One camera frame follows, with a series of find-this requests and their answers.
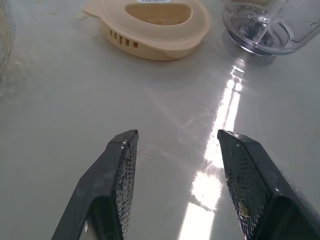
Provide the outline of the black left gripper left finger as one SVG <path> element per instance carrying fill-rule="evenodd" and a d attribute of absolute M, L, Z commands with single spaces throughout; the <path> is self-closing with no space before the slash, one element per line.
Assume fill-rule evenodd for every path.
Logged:
<path fill-rule="evenodd" d="M 79 179 L 51 240 L 126 240 L 139 132 L 116 135 Z"/>

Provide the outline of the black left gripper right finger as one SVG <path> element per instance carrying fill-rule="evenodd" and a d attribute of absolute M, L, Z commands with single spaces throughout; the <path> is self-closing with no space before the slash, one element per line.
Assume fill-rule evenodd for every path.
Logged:
<path fill-rule="evenodd" d="M 258 141 L 223 129 L 217 138 L 245 240 L 320 240 L 320 214 Z"/>

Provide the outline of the yellow lid dish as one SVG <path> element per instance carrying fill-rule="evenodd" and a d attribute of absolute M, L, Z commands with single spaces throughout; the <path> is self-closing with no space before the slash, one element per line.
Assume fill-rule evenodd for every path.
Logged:
<path fill-rule="evenodd" d="M 117 48 L 156 61 L 192 54 L 211 26 L 202 0 L 89 0 L 82 10 Z"/>

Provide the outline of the glass bowl with fruit pieces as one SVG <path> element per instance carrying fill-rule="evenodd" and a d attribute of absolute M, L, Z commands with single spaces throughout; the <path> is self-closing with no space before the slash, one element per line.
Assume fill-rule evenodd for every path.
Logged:
<path fill-rule="evenodd" d="M 15 31 L 16 26 L 10 0 L 0 0 L 0 76 L 9 61 Z"/>

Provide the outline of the clear plastic blender jug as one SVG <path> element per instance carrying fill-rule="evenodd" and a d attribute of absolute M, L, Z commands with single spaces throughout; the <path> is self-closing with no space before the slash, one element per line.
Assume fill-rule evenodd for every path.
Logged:
<path fill-rule="evenodd" d="M 222 18 L 244 50 L 288 55 L 320 34 L 320 0 L 226 0 Z"/>

